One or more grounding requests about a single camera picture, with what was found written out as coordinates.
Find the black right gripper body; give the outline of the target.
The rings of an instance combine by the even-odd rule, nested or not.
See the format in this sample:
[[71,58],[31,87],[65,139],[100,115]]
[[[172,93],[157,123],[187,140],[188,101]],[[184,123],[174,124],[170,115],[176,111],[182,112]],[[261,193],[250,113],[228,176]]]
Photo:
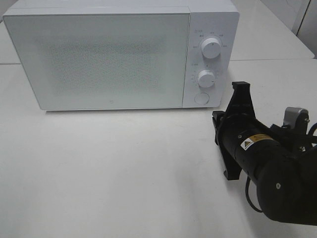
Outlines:
[[237,147],[247,138],[247,133],[251,131],[254,117],[247,114],[234,114],[226,117],[224,111],[214,111],[212,113],[216,130],[216,142],[227,154],[235,158]]

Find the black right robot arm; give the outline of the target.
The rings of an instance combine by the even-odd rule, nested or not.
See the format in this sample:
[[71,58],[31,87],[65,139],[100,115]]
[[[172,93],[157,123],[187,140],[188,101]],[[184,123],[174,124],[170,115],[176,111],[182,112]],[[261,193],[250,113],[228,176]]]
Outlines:
[[288,107],[282,126],[265,126],[255,116],[247,82],[233,82],[225,111],[214,111],[215,143],[227,180],[241,172],[257,189],[254,210],[292,224],[317,223],[317,137],[306,109]]

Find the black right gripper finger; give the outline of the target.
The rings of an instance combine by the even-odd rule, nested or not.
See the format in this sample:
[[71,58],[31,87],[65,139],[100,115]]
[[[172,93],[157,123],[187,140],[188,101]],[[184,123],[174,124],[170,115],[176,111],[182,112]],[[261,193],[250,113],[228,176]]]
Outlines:
[[238,180],[241,173],[241,167],[235,161],[235,159],[229,154],[229,152],[220,146],[220,152],[224,162],[224,176],[227,180]]
[[225,116],[245,114],[255,118],[255,111],[250,94],[250,83],[245,81],[232,82],[233,95],[230,99]]

